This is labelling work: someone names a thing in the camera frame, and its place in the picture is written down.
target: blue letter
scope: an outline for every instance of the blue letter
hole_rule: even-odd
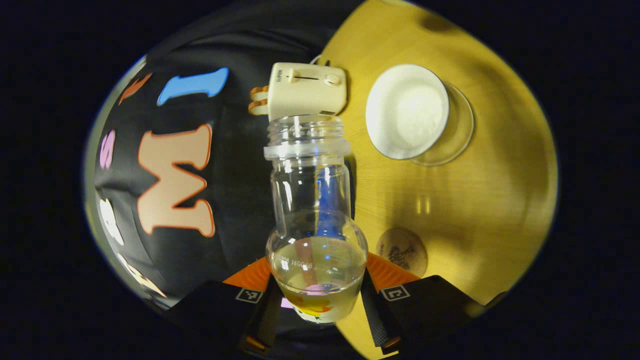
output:
[[[223,67],[208,74],[188,76],[186,78],[174,76],[164,86],[164,89],[158,97],[157,105],[160,106],[164,104],[172,97],[197,94],[200,92],[207,94],[208,97],[216,96],[220,90],[225,87],[228,75],[229,69]]]

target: clear plastic bottle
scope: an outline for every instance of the clear plastic bottle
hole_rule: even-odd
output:
[[[340,211],[351,217],[351,147],[342,121],[332,115],[298,115],[272,121],[264,156],[273,163],[271,190],[276,223],[299,211]]]
[[[302,319],[334,323],[353,309],[368,255],[351,219],[342,121],[285,117],[271,122],[269,139],[264,155],[273,163],[276,216],[266,247],[271,272]]]

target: white bowl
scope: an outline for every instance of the white bowl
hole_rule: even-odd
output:
[[[442,135],[449,117],[447,90],[424,67],[396,65],[373,84],[365,116],[369,138],[382,155],[411,159]]]

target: dark background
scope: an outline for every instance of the dark background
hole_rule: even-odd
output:
[[[419,3],[475,35],[523,77],[547,113],[561,162],[556,222],[527,275],[494,310],[426,345],[424,358],[637,354],[637,308],[628,307],[638,262],[628,230],[634,217],[622,201],[636,182],[619,175],[637,171],[637,125],[629,121],[637,119],[630,55],[637,52],[637,3]],[[110,272],[84,219],[80,164],[93,118],[122,74],[222,4],[1,5],[9,105],[2,154],[10,186],[2,262],[9,323],[0,348],[10,359],[216,358],[215,348],[157,316]]]

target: bottle neck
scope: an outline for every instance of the bottle neck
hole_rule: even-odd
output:
[[[323,168],[336,165],[344,165],[344,156],[330,154],[319,156],[302,156],[276,159],[271,162],[273,170],[278,172],[289,173],[296,169],[315,167]]]
[[[271,161],[309,163],[310,158],[339,158],[350,153],[342,121],[329,115],[298,115],[272,121],[264,157]]]

